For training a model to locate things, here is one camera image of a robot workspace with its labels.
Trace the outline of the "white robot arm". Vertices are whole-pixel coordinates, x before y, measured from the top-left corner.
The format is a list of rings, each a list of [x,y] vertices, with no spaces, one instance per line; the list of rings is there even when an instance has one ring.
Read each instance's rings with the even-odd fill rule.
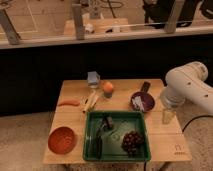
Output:
[[[165,76],[166,87],[160,94],[164,106],[162,123],[169,124],[176,110],[188,99],[213,115],[213,87],[205,83],[207,67],[198,61],[169,70]]]

